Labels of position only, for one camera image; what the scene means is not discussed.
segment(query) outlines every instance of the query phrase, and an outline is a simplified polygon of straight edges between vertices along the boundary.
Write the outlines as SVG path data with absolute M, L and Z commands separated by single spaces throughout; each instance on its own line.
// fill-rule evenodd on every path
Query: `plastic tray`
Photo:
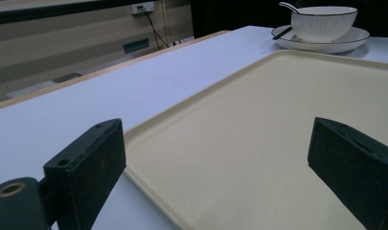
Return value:
M 277 52 L 128 131 L 126 173 L 182 229 L 364 229 L 308 167 L 315 117 L 388 146 L 388 64 Z

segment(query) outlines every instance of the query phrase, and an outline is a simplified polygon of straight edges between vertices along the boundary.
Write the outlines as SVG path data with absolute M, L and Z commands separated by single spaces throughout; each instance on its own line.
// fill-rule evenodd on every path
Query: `cable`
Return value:
M 161 48 L 160 48 L 160 45 L 158 44 L 157 36 L 163 41 L 164 45 L 166 45 L 167 48 L 169 48 L 169 45 L 163 40 L 163 38 L 161 38 L 161 35 L 158 34 L 157 31 L 155 30 L 154 25 L 152 24 L 152 21 L 151 21 L 151 17 L 149 17 L 149 14 L 146 8 L 141 6 L 141 7 L 138 7 L 137 9 L 142 10 L 143 13 L 146 15 L 148 22 L 151 25 L 152 31 L 154 32 L 155 42 L 157 43 L 158 50 L 161 50 Z

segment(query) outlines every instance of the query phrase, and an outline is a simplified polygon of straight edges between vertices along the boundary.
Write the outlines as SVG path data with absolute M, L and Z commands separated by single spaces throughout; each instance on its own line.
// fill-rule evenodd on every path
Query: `table surface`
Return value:
M 282 48 L 272 28 L 248 26 L 133 60 L 54 90 L 0 103 L 0 183 L 44 177 L 42 166 L 94 124 L 124 132 Z M 337 54 L 388 62 L 388 38 Z M 176 229 L 123 174 L 93 229 Z

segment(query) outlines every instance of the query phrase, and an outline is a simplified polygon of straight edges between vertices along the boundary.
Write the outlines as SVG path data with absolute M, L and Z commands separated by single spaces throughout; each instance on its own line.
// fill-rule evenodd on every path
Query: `wall socket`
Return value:
M 146 12 L 153 12 L 154 11 L 154 2 L 133 4 L 130 6 L 131 13 L 137 14 L 137 13 L 144 12 L 143 10 L 138 9 L 139 7 L 144 7 L 146 9 Z

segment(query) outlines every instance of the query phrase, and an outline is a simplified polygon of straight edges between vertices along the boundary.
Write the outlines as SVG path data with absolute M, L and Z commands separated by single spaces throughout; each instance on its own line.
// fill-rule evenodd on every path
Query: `wall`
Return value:
M 189 0 L 157 1 L 149 15 L 167 43 L 194 35 Z M 148 48 L 124 53 L 124 43 L 142 38 Z M 0 101 L 18 89 L 157 50 L 148 19 L 129 6 L 0 25 Z

